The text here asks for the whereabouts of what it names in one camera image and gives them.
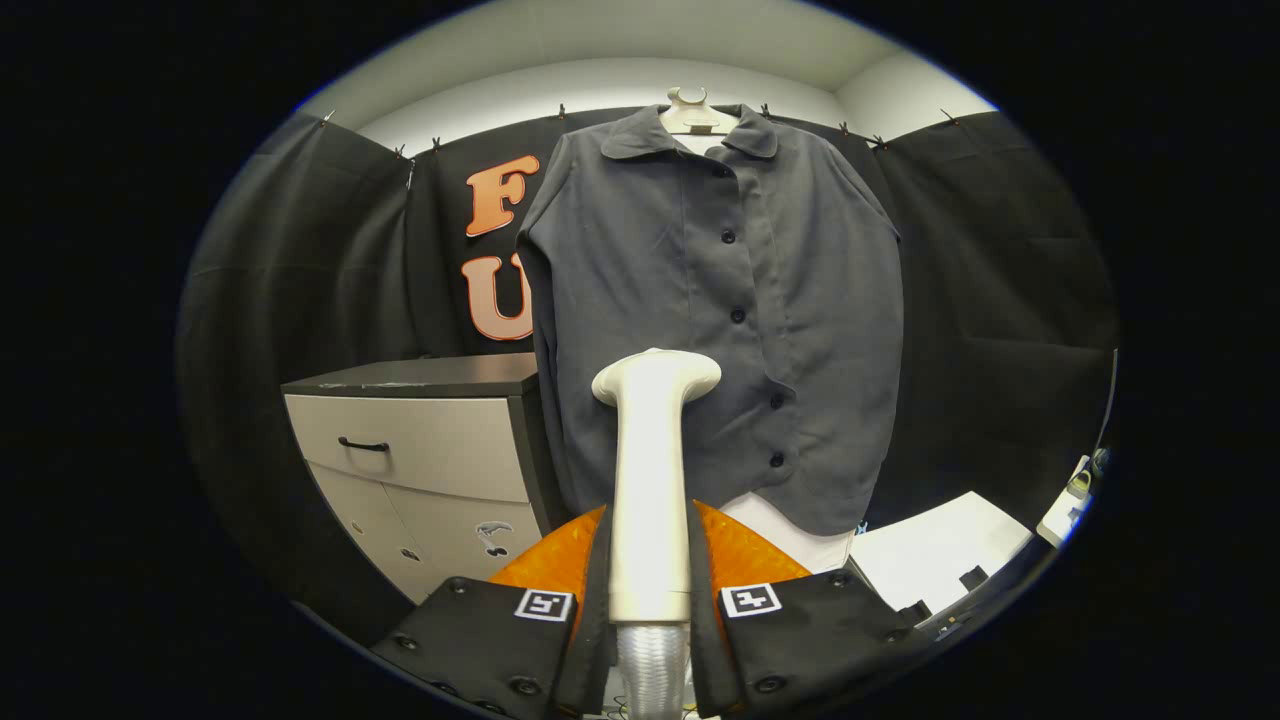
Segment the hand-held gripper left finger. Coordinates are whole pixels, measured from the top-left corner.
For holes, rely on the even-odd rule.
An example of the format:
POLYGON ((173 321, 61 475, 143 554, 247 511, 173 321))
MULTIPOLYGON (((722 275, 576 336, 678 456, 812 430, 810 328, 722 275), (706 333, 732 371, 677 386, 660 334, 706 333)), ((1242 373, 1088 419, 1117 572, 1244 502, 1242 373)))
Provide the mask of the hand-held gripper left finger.
POLYGON ((486 580, 443 580, 372 655, 485 719, 598 714, 613 659, 612 519, 594 509, 486 580))

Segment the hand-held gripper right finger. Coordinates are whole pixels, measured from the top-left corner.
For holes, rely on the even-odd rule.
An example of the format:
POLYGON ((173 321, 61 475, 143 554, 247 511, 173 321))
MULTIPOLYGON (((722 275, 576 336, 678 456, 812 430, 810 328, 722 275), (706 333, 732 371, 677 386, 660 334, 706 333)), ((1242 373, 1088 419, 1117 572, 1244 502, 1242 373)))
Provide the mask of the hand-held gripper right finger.
POLYGON ((813 574, 758 533, 687 503, 692 682, 723 719, 817 719, 920 666, 931 638, 855 571, 813 574))

